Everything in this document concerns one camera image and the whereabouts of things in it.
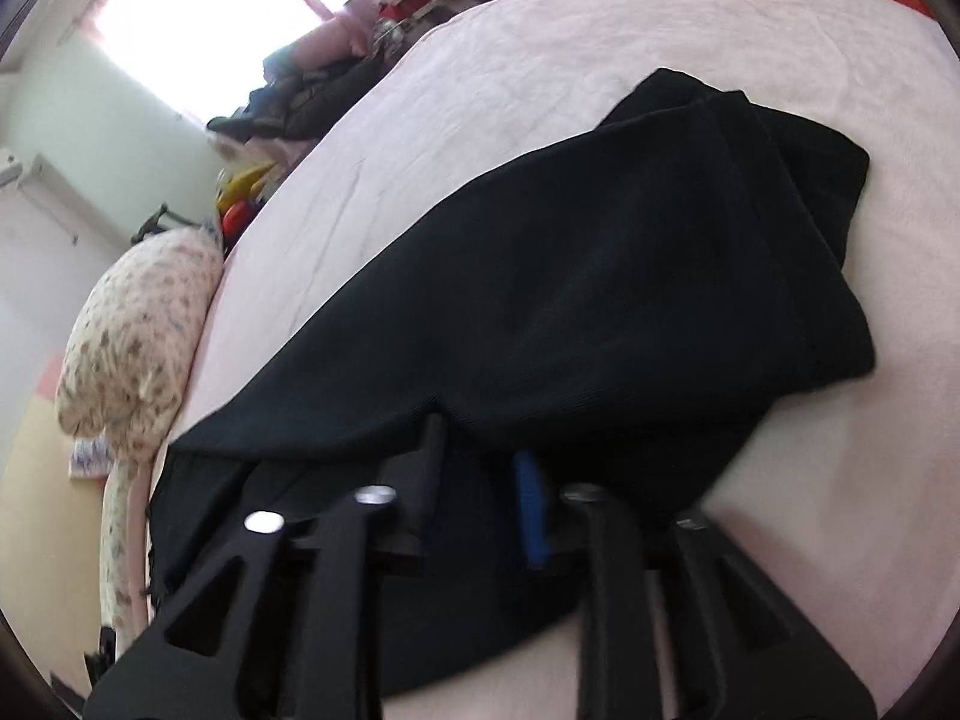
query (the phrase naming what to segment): dark clothing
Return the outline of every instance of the dark clothing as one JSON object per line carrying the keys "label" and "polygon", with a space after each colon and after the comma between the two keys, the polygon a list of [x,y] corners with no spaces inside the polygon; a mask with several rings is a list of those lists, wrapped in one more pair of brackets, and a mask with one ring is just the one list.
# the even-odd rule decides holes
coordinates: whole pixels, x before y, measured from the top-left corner
{"label": "dark clothing", "polygon": [[[171,446],[157,598],[248,512],[304,517],[370,483],[432,412],[469,456],[534,450],[552,481],[608,485],[663,522],[776,398],[872,369],[840,271],[868,162],[821,124],[660,70],[594,131],[469,182]],[[470,472],[498,488],[495,468]],[[569,586],[511,560],[472,567],[468,520],[443,524],[457,560],[384,587],[388,695],[570,608]]]}

